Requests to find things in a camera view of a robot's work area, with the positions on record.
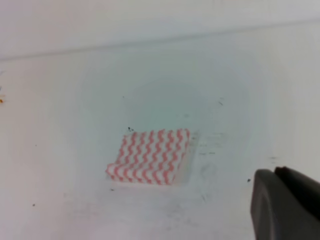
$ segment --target red and white napkin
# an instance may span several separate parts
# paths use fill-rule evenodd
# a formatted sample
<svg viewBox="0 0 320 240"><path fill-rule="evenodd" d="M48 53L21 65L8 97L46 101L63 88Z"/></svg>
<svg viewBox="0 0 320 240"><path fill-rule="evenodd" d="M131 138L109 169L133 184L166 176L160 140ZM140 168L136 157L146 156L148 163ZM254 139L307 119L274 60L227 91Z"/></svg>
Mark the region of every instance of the red and white napkin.
<svg viewBox="0 0 320 240"><path fill-rule="evenodd" d="M106 173L115 181L171 185L189 145L188 129L124 135L115 163Z"/></svg>

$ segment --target wavy striped cloth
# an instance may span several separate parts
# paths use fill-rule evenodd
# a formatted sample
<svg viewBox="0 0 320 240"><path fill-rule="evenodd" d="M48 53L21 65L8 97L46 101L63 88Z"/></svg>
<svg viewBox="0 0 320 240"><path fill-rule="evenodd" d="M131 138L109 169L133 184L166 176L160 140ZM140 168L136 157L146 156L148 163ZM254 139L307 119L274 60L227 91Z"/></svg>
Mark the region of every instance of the wavy striped cloth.
<svg viewBox="0 0 320 240"><path fill-rule="evenodd" d="M115 181L170 185L189 145L188 129L124 135L115 163L105 172Z"/></svg>

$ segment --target white table surface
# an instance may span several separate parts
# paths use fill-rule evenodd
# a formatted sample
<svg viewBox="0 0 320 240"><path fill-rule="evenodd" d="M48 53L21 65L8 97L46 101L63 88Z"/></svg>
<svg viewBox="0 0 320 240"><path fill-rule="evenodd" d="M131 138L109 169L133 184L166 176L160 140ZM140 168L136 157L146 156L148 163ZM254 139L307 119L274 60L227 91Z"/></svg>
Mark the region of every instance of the white table surface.
<svg viewBox="0 0 320 240"><path fill-rule="evenodd" d="M0 238L253 240L256 169L320 179L319 49L309 23L1 61ZM128 127L179 125L186 184L106 178Z"/></svg>

